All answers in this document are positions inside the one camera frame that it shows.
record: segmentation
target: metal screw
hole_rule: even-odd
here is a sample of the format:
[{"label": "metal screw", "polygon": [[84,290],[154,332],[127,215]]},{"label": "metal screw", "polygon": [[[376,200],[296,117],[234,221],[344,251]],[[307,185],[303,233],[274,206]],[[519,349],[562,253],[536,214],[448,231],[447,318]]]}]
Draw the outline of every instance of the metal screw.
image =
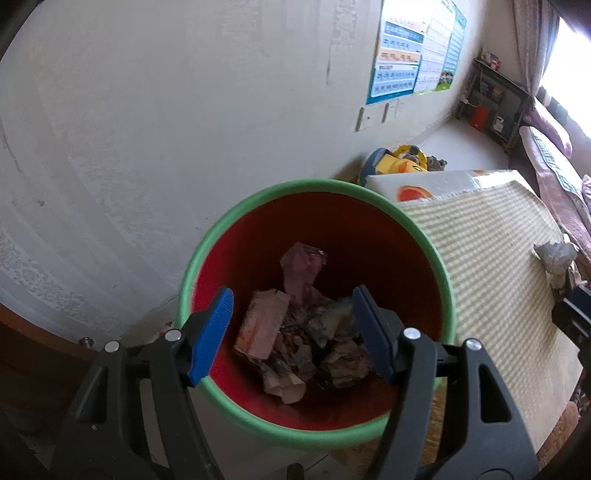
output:
[{"label": "metal screw", "polygon": [[176,342],[177,340],[180,340],[182,336],[183,334],[181,331],[176,329],[169,330],[164,334],[164,338],[166,338],[169,342]]},{"label": "metal screw", "polygon": [[117,350],[119,350],[119,342],[117,340],[111,340],[105,345],[105,352],[107,353],[114,353]]},{"label": "metal screw", "polygon": [[421,332],[412,327],[405,328],[402,334],[409,340],[417,340],[421,338]]},{"label": "metal screw", "polygon": [[479,340],[476,340],[475,338],[469,338],[468,340],[466,340],[466,346],[474,352],[477,352],[478,350],[482,349],[482,344]]},{"label": "metal screw", "polygon": [[92,349],[92,346],[95,344],[95,341],[90,337],[82,337],[80,340],[78,340],[78,344],[90,350]]}]

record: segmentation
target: pink paper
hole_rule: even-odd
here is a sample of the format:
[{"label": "pink paper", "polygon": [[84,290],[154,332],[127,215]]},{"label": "pink paper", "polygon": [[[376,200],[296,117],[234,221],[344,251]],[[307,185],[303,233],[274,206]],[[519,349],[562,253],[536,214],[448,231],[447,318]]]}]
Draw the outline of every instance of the pink paper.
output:
[{"label": "pink paper", "polygon": [[317,248],[295,243],[281,258],[283,286],[296,305],[302,305],[326,263],[326,253]]}]

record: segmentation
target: toy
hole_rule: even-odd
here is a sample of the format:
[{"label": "toy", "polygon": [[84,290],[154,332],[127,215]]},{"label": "toy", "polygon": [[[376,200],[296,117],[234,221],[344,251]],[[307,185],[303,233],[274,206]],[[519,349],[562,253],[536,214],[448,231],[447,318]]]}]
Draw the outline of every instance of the toy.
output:
[{"label": "toy", "polygon": [[394,152],[379,148],[363,163],[357,183],[365,187],[370,175],[443,171],[446,165],[445,160],[438,160],[432,155],[426,157],[416,145],[400,145]]},{"label": "toy", "polygon": [[445,170],[445,166],[447,162],[443,159],[438,160],[437,157],[433,157],[432,155],[427,157],[427,170],[428,171],[443,171]]},{"label": "toy", "polygon": [[427,170],[427,157],[416,145],[400,145],[392,155],[396,158],[413,160],[419,167]]},{"label": "toy", "polygon": [[397,158],[387,148],[379,148],[363,163],[361,170],[359,171],[357,183],[362,187],[365,187],[365,182],[370,175],[387,173],[419,173],[426,171],[426,168],[420,167],[414,160]]}]

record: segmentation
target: pillow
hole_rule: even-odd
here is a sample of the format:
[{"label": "pillow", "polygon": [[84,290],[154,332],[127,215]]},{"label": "pillow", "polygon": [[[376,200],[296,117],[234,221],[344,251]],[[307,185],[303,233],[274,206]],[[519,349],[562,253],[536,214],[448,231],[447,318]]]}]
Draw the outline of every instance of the pillow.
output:
[{"label": "pillow", "polygon": [[570,142],[569,134],[538,99],[534,98],[534,102],[533,108],[528,113],[529,123],[548,137],[560,153],[570,160],[573,156],[573,144]]},{"label": "pillow", "polygon": [[530,127],[530,131],[542,160],[554,172],[560,186],[574,203],[585,227],[591,232],[591,215],[583,198],[581,177],[549,138],[533,127]]}]

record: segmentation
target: black shelf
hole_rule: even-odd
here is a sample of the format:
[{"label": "black shelf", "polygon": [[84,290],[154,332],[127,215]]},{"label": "black shelf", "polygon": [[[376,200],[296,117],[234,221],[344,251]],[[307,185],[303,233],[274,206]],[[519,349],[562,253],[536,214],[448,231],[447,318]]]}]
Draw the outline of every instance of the black shelf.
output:
[{"label": "black shelf", "polygon": [[[504,94],[499,101],[493,100],[490,96],[480,91],[480,83],[486,81],[492,87],[498,87]],[[487,108],[489,118],[485,122],[486,131],[483,133],[492,133],[493,138],[502,141],[505,149],[512,148],[518,138],[519,128],[523,117],[534,98],[523,87],[509,80],[502,73],[497,72],[488,66],[481,59],[474,59],[472,62],[472,72],[470,74],[468,88],[464,92],[465,98],[469,99],[473,105],[467,105],[460,102],[457,107],[456,118],[460,119],[463,115],[471,115],[474,105],[482,105]],[[505,120],[503,132],[497,132],[491,128],[496,116]]]}]

